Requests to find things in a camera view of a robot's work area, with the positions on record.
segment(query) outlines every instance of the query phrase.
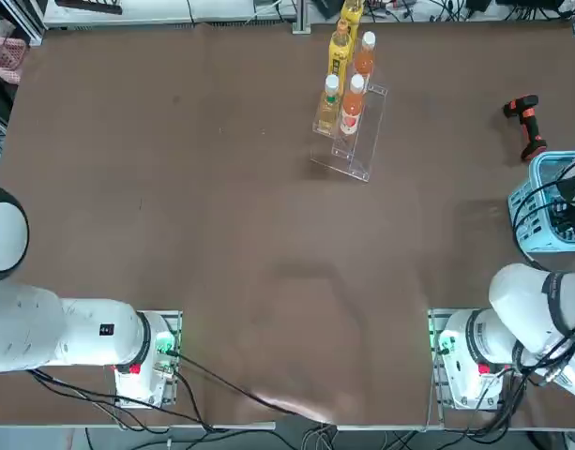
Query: drill handle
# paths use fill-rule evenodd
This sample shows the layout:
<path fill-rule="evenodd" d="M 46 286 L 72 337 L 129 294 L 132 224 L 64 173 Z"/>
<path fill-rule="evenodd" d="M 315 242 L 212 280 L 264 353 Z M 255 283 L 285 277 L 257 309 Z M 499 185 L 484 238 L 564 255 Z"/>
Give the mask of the drill handle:
<path fill-rule="evenodd" d="M 524 111 L 522 113 L 522 131 L 524 132 L 524 137 L 528 143 L 534 141 L 542 141 L 541 136 L 539 136 L 539 127 L 537 126 L 537 118 L 535 117 L 535 112 L 531 110 Z"/>

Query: bottle cap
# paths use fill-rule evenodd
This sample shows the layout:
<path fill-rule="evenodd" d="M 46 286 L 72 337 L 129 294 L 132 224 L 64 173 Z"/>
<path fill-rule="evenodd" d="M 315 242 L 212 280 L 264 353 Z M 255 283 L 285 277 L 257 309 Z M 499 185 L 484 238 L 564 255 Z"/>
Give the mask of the bottle cap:
<path fill-rule="evenodd" d="M 337 22 L 337 31 L 338 33 L 347 33 L 347 21 L 345 19 L 339 19 Z"/>
<path fill-rule="evenodd" d="M 364 89 L 364 77 L 357 73 L 352 77 L 352 80 L 350 81 L 350 90 L 354 94 L 359 94 L 362 92 L 362 89 Z"/>
<path fill-rule="evenodd" d="M 334 73 L 327 75 L 325 80 L 326 92 L 328 94 L 335 94 L 339 88 L 340 88 L 340 78 Z"/>
<path fill-rule="evenodd" d="M 374 49 L 374 44 L 376 43 L 376 37 L 372 31 L 367 31 L 362 37 L 362 45 L 367 49 Z"/>

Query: clear acrylic rack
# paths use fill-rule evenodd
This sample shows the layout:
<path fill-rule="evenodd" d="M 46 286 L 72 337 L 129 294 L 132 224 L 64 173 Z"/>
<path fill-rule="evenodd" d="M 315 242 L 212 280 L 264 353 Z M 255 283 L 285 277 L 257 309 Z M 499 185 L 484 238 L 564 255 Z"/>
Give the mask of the clear acrylic rack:
<path fill-rule="evenodd" d="M 356 43 L 356 51 L 357 49 L 359 49 L 359 41 Z M 354 75 L 354 69 L 353 64 L 350 64 L 347 69 L 346 86 L 349 86 L 352 75 Z M 327 133 L 319 129 L 318 117 L 314 118 L 312 130 L 330 140 L 327 140 L 326 147 L 323 145 L 312 147 L 310 151 L 312 161 L 335 171 L 346 173 L 358 180 L 370 180 L 372 158 L 381 129 L 387 96 L 387 89 L 383 84 L 383 76 L 375 69 L 364 95 L 364 108 L 360 116 L 358 130 L 353 136 L 347 138 L 341 136 L 338 127 L 334 127 L 330 133 Z M 340 120 L 341 113 L 338 116 L 337 124 L 340 123 Z"/>

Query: white bottle cap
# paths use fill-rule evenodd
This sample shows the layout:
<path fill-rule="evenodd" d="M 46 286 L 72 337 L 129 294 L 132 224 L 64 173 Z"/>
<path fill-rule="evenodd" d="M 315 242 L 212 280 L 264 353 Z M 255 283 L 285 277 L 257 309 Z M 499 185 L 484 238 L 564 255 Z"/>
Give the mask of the white bottle cap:
<path fill-rule="evenodd" d="M 340 77 L 338 77 L 334 73 L 327 75 L 325 80 L 325 91 L 328 94 L 335 94 L 339 88 L 340 88 Z"/>
<path fill-rule="evenodd" d="M 367 31 L 362 37 L 362 45 L 365 49 L 374 49 L 374 44 L 376 43 L 376 37 L 372 31 Z"/>
<path fill-rule="evenodd" d="M 357 73 L 352 77 L 352 80 L 350 81 L 350 90 L 354 94 L 359 94 L 362 92 L 362 89 L 364 89 L 364 77 Z"/>

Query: pink basket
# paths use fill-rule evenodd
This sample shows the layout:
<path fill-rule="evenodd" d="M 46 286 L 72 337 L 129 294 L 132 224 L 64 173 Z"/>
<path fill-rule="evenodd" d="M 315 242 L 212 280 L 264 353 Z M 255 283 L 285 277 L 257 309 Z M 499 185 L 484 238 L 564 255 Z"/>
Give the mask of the pink basket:
<path fill-rule="evenodd" d="M 26 55 L 26 43 L 22 39 L 0 37 L 0 77 L 2 80 L 19 84 L 21 63 Z"/>

